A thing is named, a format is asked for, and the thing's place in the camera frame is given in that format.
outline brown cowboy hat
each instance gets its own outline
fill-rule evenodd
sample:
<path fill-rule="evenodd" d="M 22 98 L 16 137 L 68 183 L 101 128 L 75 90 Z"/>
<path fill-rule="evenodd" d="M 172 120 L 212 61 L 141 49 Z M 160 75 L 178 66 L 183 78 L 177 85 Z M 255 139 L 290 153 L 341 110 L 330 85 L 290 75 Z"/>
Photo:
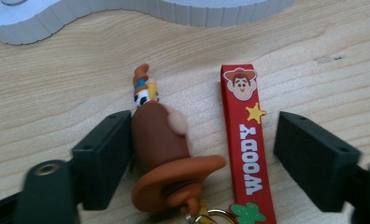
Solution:
<path fill-rule="evenodd" d="M 202 182 L 225 166 L 222 156 L 190 157 L 170 161 L 143 175 L 133 189 L 133 204 L 141 211 L 159 212 L 169 207 L 189 205 L 195 216 Z"/>
<path fill-rule="evenodd" d="M 238 74 L 244 74 L 249 80 L 257 77 L 257 73 L 254 70 L 244 70 L 243 68 L 236 68 L 234 71 L 225 72 L 223 74 L 228 81 L 233 81 L 234 76 Z"/>

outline toy figure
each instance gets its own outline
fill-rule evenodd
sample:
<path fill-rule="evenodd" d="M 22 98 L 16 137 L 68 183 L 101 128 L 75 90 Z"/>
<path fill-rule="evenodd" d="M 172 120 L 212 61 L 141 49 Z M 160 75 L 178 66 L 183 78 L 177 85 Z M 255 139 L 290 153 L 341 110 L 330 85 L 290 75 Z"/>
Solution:
<path fill-rule="evenodd" d="M 225 166 L 222 156 L 191 157 L 184 116 L 159 103 L 156 82 L 144 63 L 135 70 L 137 110 L 132 118 L 135 157 L 144 172 L 133 189 L 133 203 L 141 211 L 159 212 L 180 207 L 195 217 L 202 182 Z"/>

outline red keychain strap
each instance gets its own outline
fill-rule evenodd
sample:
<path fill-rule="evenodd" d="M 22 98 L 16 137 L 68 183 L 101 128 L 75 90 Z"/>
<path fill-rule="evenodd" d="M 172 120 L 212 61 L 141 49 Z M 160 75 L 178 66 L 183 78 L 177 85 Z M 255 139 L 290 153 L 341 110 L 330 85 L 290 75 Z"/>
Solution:
<path fill-rule="evenodd" d="M 239 223 L 276 223 L 267 176 L 261 116 L 252 64 L 223 65 L 221 92 Z"/>

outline rubber charm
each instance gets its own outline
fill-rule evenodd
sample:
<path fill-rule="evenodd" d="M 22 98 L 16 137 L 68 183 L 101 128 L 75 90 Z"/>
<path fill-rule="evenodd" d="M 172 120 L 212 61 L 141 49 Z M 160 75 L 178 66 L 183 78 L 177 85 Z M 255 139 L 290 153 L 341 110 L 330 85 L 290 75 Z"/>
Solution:
<path fill-rule="evenodd" d="M 226 161 L 220 155 L 191 157 L 188 123 L 179 111 L 159 103 L 148 70 L 146 63 L 138 66 L 133 81 L 137 104 L 131 126 L 133 149 L 144 171 L 133 188 L 133 204 L 145 212 L 178 207 L 195 217 L 203 181 Z"/>
<path fill-rule="evenodd" d="M 254 212 L 247 216 L 253 217 L 247 223 L 271 224 L 276 223 L 276 217 L 261 122 L 266 112 L 260 109 L 256 77 L 252 64 L 223 65 L 221 68 L 221 93 L 236 203 L 231 209 L 235 214 L 242 214 L 243 210 Z"/>

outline metal ring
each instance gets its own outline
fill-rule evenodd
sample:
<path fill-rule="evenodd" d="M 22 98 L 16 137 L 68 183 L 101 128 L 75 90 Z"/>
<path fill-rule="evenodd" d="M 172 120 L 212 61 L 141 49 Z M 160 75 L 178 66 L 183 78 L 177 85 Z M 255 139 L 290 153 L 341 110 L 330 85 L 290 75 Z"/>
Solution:
<path fill-rule="evenodd" d="M 187 222 L 188 224 L 193 224 L 193 223 L 194 223 L 194 221 L 192 221 L 192 216 L 191 216 L 191 214 L 187 213 L 187 214 L 185 215 L 185 218 L 186 218 L 186 222 Z"/>
<path fill-rule="evenodd" d="M 36 169 L 35 174 L 36 175 L 50 175 L 56 172 L 58 169 L 60 169 L 60 165 L 57 163 L 49 163 L 46 165 L 43 165 L 41 167 L 38 167 Z"/>
<path fill-rule="evenodd" d="M 227 221 L 229 221 L 229 223 L 231 224 L 235 224 L 235 218 L 234 216 L 232 216 L 232 214 L 226 212 L 225 210 L 222 210 L 222 209 L 210 209 L 207 211 L 208 213 L 208 216 L 205 216 L 205 215 L 201 215 L 201 216 L 198 216 L 196 217 L 196 219 L 194 220 L 194 224 L 197 224 L 199 223 L 200 219 L 205 217 L 205 218 L 208 218 L 210 221 L 212 221 L 213 223 L 217 223 L 213 218 L 211 217 L 223 217 L 225 218 Z"/>

